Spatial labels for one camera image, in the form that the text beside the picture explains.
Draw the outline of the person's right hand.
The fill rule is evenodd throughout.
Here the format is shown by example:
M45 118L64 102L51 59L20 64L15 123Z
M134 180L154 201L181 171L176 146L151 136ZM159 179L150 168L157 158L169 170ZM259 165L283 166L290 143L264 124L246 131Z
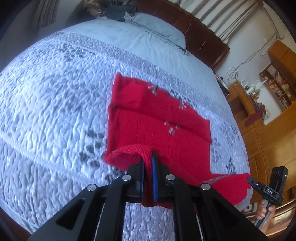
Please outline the person's right hand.
M256 210L256 213L255 213L255 218L258 219L258 220L261 220L263 218L265 218L266 214L267 214L267 211L269 211L269 216L268 218L266 219L264 225L260 228L260 230L266 234L267 232L267 229L268 229L268 226L269 224L271 223L272 221L272 218L275 214L275 211L276 211L276 206L275 205L271 205L268 209L266 209L266 207L264 206L265 204L265 200L262 199L260 200L260 202L258 202L258 205L257 205L257 210Z

